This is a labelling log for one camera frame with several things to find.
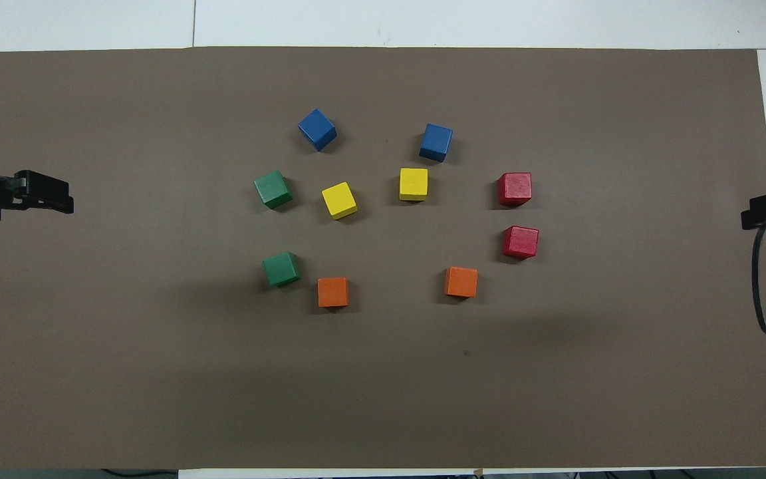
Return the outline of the green wooden cube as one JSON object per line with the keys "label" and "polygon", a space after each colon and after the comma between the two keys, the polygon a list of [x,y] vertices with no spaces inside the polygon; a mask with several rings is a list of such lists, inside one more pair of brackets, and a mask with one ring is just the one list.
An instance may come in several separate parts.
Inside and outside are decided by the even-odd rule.
{"label": "green wooden cube", "polygon": [[270,286],[284,286],[299,280],[302,276],[296,255],[285,251],[262,261],[265,279]]}
{"label": "green wooden cube", "polygon": [[294,194],[290,190],[289,183],[279,170],[273,170],[253,181],[259,199],[267,208],[276,210],[294,200]]}

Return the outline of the red wooden cube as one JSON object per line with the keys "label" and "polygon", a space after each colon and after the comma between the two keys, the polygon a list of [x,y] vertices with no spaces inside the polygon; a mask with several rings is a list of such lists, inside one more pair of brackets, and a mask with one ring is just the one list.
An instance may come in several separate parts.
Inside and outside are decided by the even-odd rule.
{"label": "red wooden cube", "polygon": [[528,259],[538,254],[540,230],[511,226],[503,232],[502,254],[505,257]]}
{"label": "red wooden cube", "polygon": [[532,200],[530,172],[505,172],[497,180],[497,197],[501,206],[517,207]]}

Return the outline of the brown table mat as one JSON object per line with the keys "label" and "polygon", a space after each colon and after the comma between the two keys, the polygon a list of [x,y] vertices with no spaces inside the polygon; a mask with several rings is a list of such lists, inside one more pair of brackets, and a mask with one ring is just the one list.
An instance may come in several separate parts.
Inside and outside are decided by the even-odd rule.
{"label": "brown table mat", "polygon": [[[18,170],[75,212],[0,221],[0,468],[766,466],[754,51],[0,53]],[[505,172],[532,200],[499,204]],[[358,212],[332,220],[341,182]],[[535,257],[502,254],[511,226]],[[302,276],[270,286],[285,251]],[[452,266],[476,297],[444,294]],[[349,306],[317,306],[322,277]]]}

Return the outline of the blue wooden cube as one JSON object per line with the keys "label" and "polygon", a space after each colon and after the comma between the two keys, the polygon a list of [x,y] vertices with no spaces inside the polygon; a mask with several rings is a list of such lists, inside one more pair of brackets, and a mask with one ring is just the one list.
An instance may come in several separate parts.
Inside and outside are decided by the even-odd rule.
{"label": "blue wooden cube", "polygon": [[419,149],[420,158],[439,163],[444,162],[447,154],[449,154],[452,138],[452,128],[429,122],[422,134],[422,143],[420,143]]}
{"label": "blue wooden cube", "polygon": [[338,134],[334,123],[319,108],[310,111],[297,127],[317,152],[327,148]]}

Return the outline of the yellow wooden cube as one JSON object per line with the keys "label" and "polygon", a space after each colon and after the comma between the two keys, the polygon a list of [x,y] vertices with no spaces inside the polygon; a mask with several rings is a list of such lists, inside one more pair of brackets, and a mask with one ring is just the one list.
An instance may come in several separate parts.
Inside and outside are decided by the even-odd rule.
{"label": "yellow wooden cube", "polygon": [[401,168],[398,199],[404,202],[422,202],[428,199],[429,172],[426,168]]}
{"label": "yellow wooden cube", "polygon": [[358,212],[358,203],[348,182],[337,183],[321,192],[328,214],[332,220],[340,220]]}

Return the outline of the orange wooden cube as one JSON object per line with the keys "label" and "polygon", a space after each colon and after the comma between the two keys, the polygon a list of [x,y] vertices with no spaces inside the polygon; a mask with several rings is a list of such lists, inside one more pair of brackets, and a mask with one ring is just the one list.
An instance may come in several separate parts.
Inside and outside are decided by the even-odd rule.
{"label": "orange wooden cube", "polygon": [[317,279],[317,306],[349,306],[348,280],[346,277],[322,277]]}
{"label": "orange wooden cube", "polygon": [[444,294],[450,297],[472,298],[477,295],[479,273],[468,267],[448,267],[445,270]]}

